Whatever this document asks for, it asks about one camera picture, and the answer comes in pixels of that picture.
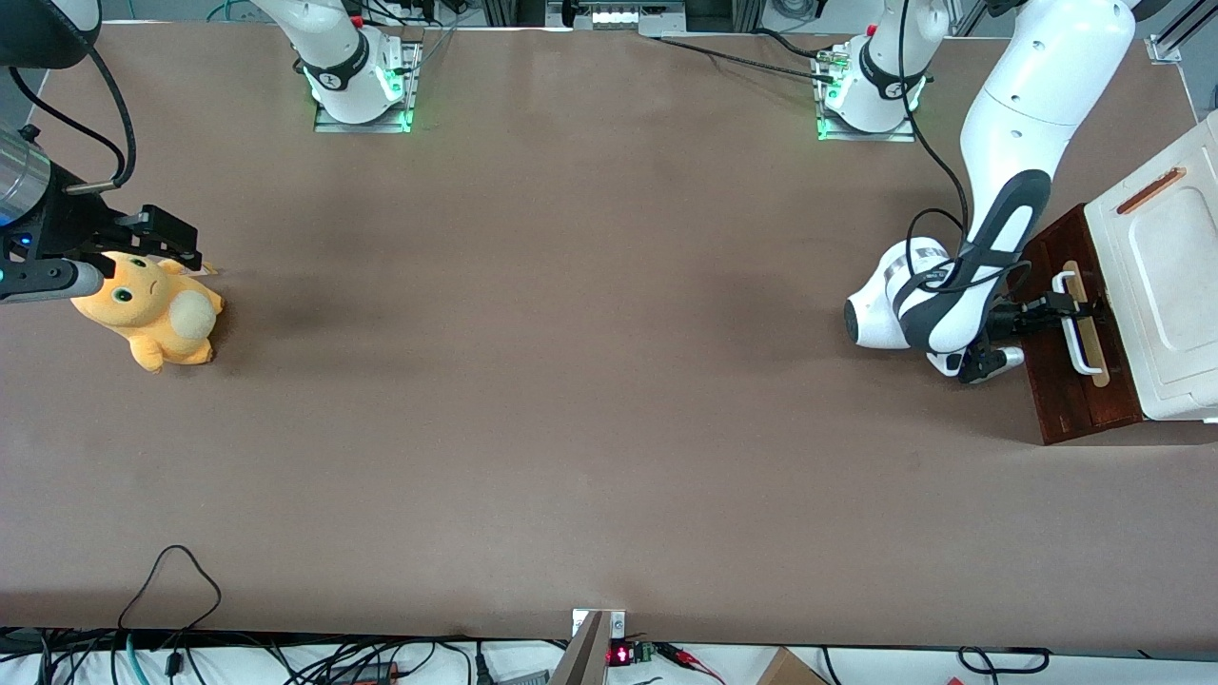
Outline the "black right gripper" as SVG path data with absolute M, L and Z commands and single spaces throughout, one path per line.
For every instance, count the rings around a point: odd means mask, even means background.
M 19 169 L 19 260 L 79 258 L 118 251 L 202 272 L 196 225 L 155 205 L 139 212 L 139 236 L 118 225 L 125 215 L 99 194 L 69 195 L 80 178 L 61 167 Z

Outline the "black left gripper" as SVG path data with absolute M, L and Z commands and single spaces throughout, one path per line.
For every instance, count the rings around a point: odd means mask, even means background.
M 1075 328 L 1082 328 L 1084 323 L 1093 323 L 1091 313 L 1102 313 L 1105 301 L 1100 299 L 1096 303 L 1090 301 L 1078 301 L 1069 293 L 1049 293 L 1047 311 L 1038 303 L 1015 303 L 1013 301 L 996 301 L 988 313 L 988 338 L 991 339 L 1021 339 L 1034 334 L 1047 325 L 1047 321 L 1054 321 L 1066 325 L 1069 322 Z

